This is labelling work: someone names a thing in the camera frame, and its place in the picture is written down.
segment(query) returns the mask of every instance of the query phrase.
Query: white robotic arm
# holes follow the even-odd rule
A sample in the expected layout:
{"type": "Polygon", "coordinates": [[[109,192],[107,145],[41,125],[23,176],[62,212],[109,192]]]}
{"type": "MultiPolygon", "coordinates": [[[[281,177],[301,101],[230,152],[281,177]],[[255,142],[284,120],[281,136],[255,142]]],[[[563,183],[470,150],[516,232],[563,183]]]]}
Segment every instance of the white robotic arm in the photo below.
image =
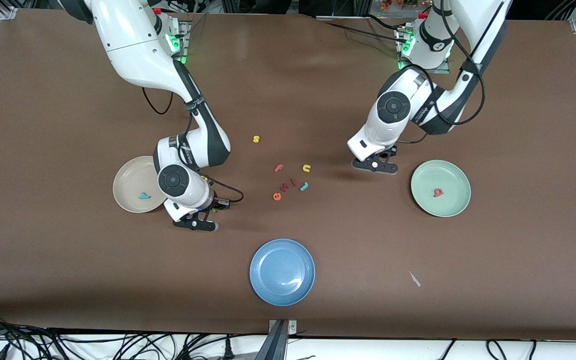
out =
{"type": "MultiPolygon", "coordinates": [[[[408,121],[412,121],[429,135],[442,135],[450,132],[462,116],[468,98],[504,38],[505,18],[512,1],[440,0],[439,4],[444,4],[444,11],[448,2],[452,6],[450,16],[454,16],[456,22],[462,26],[473,48],[469,54],[470,59],[466,59],[461,66],[457,83],[453,89],[446,91],[434,84],[423,66],[418,64],[409,65],[391,75],[381,87],[377,101],[368,113],[368,120],[347,142],[356,157],[352,162],[355,168],[394,174],[397,171],[396,165],[378,160],[395,155],[395,143],[408,121]]],[[[426,20],[436,21],[437,16],[431,16],[432,14],[426,20]]],[[[438,14],[438,17],[444,23],[443,29],[446,30],[447,23],[450,32],[454,34],[448,17],[445,18],[446,22],[441,14],[438,14]]],[[[429,54],[429,59],[435,59],[439,63],[443,61],[441,55],[436,56],[437,52],[430,50],[432,44],[429,46],[424,41],[418,41],[411,53],[415,48],[420,49],[415,53],[418,59],[423,59],[421,53],[425,51],[429,54]]]]}
{"type": "Polygon", "coordinates": [[[94,22],[110,64],[117,74],[138,87],[177,94],[194,116],[198,129],[161,139],[154,151],[155,169],[164,206],[173,223],[192,230],[217,230],[198,212],[228,208],[215,197],[197,171],[223,164],[231,152],[226,132],[217,123],[195,80],[180,61],[179,21],[151,9],[151,0],[60,0],[79,20],[94,22]]]}

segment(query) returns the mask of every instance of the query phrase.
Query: cable connector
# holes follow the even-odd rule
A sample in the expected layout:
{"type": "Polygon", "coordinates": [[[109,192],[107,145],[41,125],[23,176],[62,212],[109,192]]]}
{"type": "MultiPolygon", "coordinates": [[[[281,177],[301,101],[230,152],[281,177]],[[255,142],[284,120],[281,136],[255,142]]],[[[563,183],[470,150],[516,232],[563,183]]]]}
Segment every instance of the cable connector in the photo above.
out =
{"type": "Polygon", "coordinates": [[[223,352],[223,360],[231,360],[235,358],[233,348],[231,347],[231,336],[226,335],[226,350],[223,352]]]}

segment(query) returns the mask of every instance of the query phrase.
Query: table surface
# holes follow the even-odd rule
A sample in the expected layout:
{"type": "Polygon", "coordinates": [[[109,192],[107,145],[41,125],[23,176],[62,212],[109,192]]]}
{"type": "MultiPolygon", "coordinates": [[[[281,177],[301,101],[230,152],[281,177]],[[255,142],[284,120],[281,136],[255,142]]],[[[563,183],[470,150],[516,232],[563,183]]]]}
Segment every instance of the table surface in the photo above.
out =
{"type": "MultiPolygon", "coordinates": [[[[0,316],[62,328],[246,333],[284,318],[305,335],[576,339],[576,35],[566,22],[510,22],[476,120],[401,145],[397,175],[353,170],[346,141],[394,56],[385,40],[307,16],[198,23],[187,67],[232,145],[205,172],[246,198],[211,215],[217,232],[191,232],[112,196],[125,162],[185,129],[181,101],[158,116],[112,69],[94,26],[20,9],[0,27],[0,316]],[[426,214],[410,193],[414,169],[437,158],[471,183],[454,218],[426,214]],[[308,189],[274,201],[290,178],[308,189]],[[306,246],[317,269],[290,307],[264,303],[249,282],[254,252],[277,238],[306,246]]],[[[433,79],[450,88],[462,59],[433,79]]],[[[149,94],[166,105],[166,92],[149,94]]],[[[476,95],[465,113],[477,105],[476,95]]],[[[402,138],[421,134],[410,125],[402,138]]]]}

